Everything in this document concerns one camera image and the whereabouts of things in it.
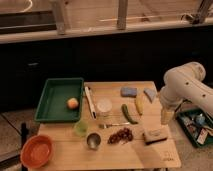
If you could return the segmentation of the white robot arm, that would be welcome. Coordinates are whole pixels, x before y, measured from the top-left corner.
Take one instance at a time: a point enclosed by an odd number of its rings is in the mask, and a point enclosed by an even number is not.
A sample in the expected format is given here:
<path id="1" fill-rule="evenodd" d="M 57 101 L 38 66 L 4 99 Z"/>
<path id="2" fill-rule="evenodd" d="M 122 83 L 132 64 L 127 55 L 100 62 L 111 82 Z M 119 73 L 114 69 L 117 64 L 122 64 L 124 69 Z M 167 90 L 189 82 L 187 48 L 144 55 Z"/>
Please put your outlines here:
<path id="1" fill-rule="evenodd" d="M 213 88 L 203 83 L 205 76 L 205 68 L 198 62 L 174 67 L 164 74 L 165 85 L 159 93 L 162 125 L 169 123 L 184 99 L 213 117 Z"/>

